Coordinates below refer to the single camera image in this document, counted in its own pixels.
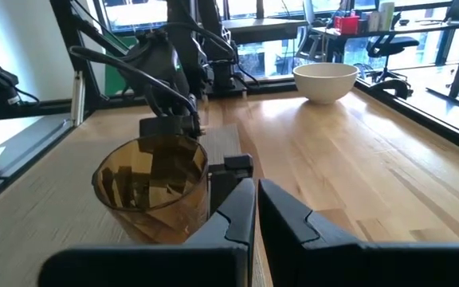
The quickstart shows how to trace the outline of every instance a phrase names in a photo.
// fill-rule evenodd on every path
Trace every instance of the red object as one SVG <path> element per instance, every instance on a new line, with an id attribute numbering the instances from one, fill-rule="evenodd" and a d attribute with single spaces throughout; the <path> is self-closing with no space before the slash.
<path id="1" fill-rule="evenodd" d="M 359 16 L 335 17 L 334 27 L 342 35 L 356 35 L 359 33 Z"/>

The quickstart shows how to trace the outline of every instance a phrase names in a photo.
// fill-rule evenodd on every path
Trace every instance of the white ceramic bowl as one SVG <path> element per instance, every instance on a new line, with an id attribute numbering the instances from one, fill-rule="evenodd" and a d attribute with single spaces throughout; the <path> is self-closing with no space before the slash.
<path id="1" fill-rule="evenodd" d="M 352 65 L 319 63 L 293 70 L 296 88 L 313 103 L 332 104 L 353 88 L 359 70 Z"/>

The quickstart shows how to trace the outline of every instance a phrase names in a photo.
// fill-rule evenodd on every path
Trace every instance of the amber plastic cup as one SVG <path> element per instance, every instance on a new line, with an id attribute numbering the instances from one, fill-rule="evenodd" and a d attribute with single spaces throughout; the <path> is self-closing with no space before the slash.
<path id="1" fill-rule="evenodd" d="M 113 151 L 92 185 L 134 241 L 181 244 L 208 218 L 207 174 L 208 158 L 198 142 L 152 136 Z"/>

